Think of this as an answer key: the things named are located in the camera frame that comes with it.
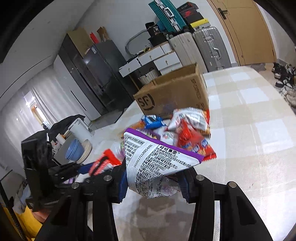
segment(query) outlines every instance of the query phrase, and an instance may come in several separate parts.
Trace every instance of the door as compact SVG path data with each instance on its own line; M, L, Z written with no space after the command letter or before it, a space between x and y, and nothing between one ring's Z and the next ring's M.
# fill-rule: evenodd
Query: door
M240 65L272 63L274 46L266 23L252 0L208 0L232 44Z

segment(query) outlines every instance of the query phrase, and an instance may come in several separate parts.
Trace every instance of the gray suitcase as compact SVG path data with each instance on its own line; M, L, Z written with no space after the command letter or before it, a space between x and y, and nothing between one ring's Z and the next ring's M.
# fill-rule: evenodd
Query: gray suitcase
M171 38L170 43L183 66L197 63L200 71L202 73L207 73L205 62L191 33L186 32L179 34Z
M197 30L193 33L193 38L209 72L231 67L226 47L217 28Z

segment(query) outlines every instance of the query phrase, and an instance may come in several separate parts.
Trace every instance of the black refrigerator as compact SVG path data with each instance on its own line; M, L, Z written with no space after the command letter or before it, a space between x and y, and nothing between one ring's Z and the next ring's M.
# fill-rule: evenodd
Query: black refrigerator
M133 102L138 89L129 76L119 73L126 60L112 40L93 45L82 57L67 34L58 54L101 115L124 110Z

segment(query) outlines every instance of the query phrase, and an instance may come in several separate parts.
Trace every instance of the bowl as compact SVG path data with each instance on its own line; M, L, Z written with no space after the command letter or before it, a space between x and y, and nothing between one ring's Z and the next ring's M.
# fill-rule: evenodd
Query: bowl
M75 138L71 142L71 144L66 152L65 158L67 160L78 161L79 158L83 155L83 153L84 153L84 148L83 148L82 144L78 141L77 138Z

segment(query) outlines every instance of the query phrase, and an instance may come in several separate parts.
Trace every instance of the tablecloth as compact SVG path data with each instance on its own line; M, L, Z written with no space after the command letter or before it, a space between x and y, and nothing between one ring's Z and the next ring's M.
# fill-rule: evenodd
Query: tablecloth
M274 241L296 223L296 116L277 91L255 70L235 67L204 74L210 104L210 144L217 159L195 167L213 182L236 182L261 216ZM117 123L96 131L85 163L115 148L119 133L142 112L134 102ZM187 240L195 204L180 193L146 199L128 190L113 204L119 240ZM219 240L215 202L214 240ZM92 227L92 204L89 205Z

